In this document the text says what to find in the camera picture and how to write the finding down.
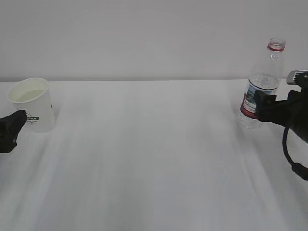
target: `bottle label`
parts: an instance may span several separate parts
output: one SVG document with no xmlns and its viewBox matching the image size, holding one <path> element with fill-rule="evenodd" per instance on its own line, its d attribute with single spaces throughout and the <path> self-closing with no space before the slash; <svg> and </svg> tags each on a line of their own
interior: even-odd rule
<svg viewBox="0 0 308 231">
<path fill-rule="evenodd" d="M 254 95 L 256 90 L 260 90 L 268 95 L 273 95 L 275 94 L 277 88 L 273 89 L 263 89 L 263 88 L 258 88 L 257 86 L 253 85 L 250 81 L 248 82 L 248 90 L 244 94 L 242 105 L 241 105 L 241 112 L 251 118 L 251 119 L 257 119 L 255 116 L 255 110 L 256 110 L 256 103 L 254 100 Z"/>
</svg>

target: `paper cup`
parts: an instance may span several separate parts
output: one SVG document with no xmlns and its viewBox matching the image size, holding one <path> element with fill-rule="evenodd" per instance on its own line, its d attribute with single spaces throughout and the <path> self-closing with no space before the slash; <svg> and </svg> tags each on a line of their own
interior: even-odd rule
<svg viewBox="0 0 308 231">
<path fill-rule="evenodd" d="M 29 78 L 15 84 L 8 98 L 17 110 L 25 110 L 27 126 L 34 132 L 43 133 L 55 126 L 48 82 L 42 78 Z"/>
</svg>

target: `black cable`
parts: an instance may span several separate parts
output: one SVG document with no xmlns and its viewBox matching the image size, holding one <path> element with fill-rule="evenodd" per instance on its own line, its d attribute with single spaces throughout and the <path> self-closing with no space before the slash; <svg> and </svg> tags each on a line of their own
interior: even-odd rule
<svg viewBox="0 0 308 231">
<path fill-rule="evenodd" d="M 290 154 L 287 148 L 287 137 L 288 137 L 288 133 L 289 133 L 291 125 L 293 124 L 294 119 L 295 119 L 295 115 L 293 115 L 291 119 L 288 121 L 288 123 L 286 124 L 284 132 L 283 132 L 283 137 L 282 137 L 282 148 L 283 148 L 285 158 L 287 158 L 287 160 L 292 166 L 294 165 L 294 161 L 290 157 Z"/>
<path fill-rule="evenodd" d="M 283 148 L 283 152 L 285 155 L 285 158 L 287 158 L 287 160 L 289 161 L 289 163 L 292 166 L 292 171 L 294 173 L 296 173 L 298 176 L 300 176 L 302 179 L 308 181 L 308 168 L 306 168 L 305 166 L 303 166 L 301 163 L 295 163 L 292 158 L 290 157 L 288 148 L 287 148 L 287 137 L 288 137 L 288 133 L 289 130 L 291 128 L 291 125 L 293 124 L 296 116 L 299 113 L 294 113 L 293 116 L 291 117 L 291 119 L 288 121 L 288 123 L 285 126 L 284 132 L 283 132 L 283 137 L 282 137 L 282 148 Z"/>
</svg>

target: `white table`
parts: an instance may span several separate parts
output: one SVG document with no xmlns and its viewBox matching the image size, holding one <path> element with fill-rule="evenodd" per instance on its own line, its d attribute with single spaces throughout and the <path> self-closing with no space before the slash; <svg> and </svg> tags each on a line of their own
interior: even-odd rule
<svg viewBox="0 0 308 231">
<path fill-rule="evenodd" d="M 0 83 L 0 117 L 12 84 Z M 0 154 L 1 231 L 307 230 L 308 183 L 283 128 L 236 123 L 246 81 L 50 86 L 57 127 L 23 128 Z M 308 165 L 294 134 L 289 149 Z"/>
</svg>

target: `white wall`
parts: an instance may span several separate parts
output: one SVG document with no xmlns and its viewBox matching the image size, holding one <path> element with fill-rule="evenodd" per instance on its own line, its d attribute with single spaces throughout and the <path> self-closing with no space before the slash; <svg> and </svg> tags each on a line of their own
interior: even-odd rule
<svg viewBox="0 0 308 231">
<path fill-rule="evenodd" d="M 0 80 L 246 78 L 271 36 L 308 68 L 308 1 L 1 0 Z"/>
</svg>

